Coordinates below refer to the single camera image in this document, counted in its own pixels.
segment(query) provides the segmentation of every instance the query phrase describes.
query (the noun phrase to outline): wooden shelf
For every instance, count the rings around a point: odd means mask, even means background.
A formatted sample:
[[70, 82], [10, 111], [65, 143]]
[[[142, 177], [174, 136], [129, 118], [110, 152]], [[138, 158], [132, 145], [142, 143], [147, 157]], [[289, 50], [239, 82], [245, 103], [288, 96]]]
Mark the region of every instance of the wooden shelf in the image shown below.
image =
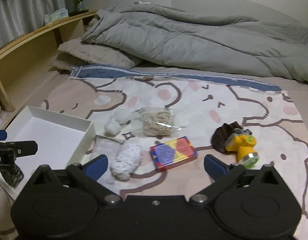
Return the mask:
[[0, 49], [0, 101], [2, 108], [12, 112], [6, 121], [10, 122], [58, 74], [48, 63], [57, 54], [58, 45], [81, 37], [85, 31], [83, 19], [94, 15], [95, 12], [88, 12], [64, 18]]

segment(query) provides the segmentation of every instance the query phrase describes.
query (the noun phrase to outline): silver bolt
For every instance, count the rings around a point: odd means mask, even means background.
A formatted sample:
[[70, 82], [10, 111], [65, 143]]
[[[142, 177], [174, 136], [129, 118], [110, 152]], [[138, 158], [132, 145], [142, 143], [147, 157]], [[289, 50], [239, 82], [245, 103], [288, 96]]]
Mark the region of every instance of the silver bolt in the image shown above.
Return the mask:
[[111, 203], [111, 204], [115, 204], [121, 200], [121, 198], [118, 195], [114, 195], [114, 194], [107, 195], [104, 199], [107, 203]]
[[198, 203], [203, 203], [208, 199], [208, 197], [204, 194], [196, 194], [194, 196], [192, 196], [192, 200], [194, 200], [195, 202]]
[[159, 200], [153, 200], [153, 201], [152, 201], [152, 204], [153, 204], [154, 206], [158, 206], [160, 203], [161, 203], [161, 202], [160, 202]]

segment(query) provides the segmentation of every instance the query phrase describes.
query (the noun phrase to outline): gray curtain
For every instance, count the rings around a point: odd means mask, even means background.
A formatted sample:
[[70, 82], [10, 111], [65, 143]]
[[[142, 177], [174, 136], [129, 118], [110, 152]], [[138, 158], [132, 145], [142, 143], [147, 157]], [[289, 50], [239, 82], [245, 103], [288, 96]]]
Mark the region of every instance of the gray curtain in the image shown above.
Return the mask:
[[0, 0], [0, 47], [44, 26], [45, 14], [65, 8], [65, 0]]

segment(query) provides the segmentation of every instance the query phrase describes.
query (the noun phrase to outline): beige string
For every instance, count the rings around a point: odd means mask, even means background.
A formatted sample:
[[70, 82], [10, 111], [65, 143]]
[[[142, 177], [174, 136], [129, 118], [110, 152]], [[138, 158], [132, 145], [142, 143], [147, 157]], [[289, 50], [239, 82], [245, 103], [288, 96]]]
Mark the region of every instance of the beige string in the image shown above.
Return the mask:
[[144, 133], [147, 136], [169, 136], [172, 134], [174, 126], [172, 115], [169, 111], [157, 113], [145, 112], [142, 114], [144, 121]]

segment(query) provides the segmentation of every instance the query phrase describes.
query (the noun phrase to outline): blanket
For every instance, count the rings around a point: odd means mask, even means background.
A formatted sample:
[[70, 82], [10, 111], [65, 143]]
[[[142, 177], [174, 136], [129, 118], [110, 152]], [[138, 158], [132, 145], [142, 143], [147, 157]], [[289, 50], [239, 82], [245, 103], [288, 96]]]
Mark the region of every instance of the blanket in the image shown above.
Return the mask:
[[158, 5], [99, 10], [82, 37], [159, 65], [308, 81], [308, 29]]
[[[213, 154], [227, 164], [235, 162], [234, 155], [215, 151], [210, 138], [224, 122], [238, 121], [257, 139], [255, 149], [260, 154], [260, 161], [254, 169], [263, 164], [274, 165], [294, 193], [303, 214], [296, 237], [308, 240], [308, 131], [286, 91], [274, 85], [221, 76], [144, 77], [140, 73], [131, 76], [131, 70], [118, 71], [109, 66], [98, 66], [97, 70], [107, 77], [95, 78], [91, 68], [74, 69], [71, 77], [52, 91], [41, 107], [86, 118], [100, 126], [122, 109], [169, 107], [179, 111], [185, 126], [173, 137], [162, 139], [138, 137], [132, 123], [124, 126], [116, 137], [97, 136], [83, 163], [99, 154], [105, 154], [111, 162], [122, 142], [137, 143], [142, 148], [141, 165], [129, 181], [115, 179], [108, 169], [99, 183], [124, 199], [127, 195], [185, 195], [188, 199], [212, 183], [203, 167], [206, 154]], [[149, 154], [150, 147], [180, 136], [189, 138], [198, 158], [166, 172], [158, 172]], [[15, 235], [8, 215], [12, 202], [0, 186], [2, 239], [10, 240], [13, 239], [10, 236]]]

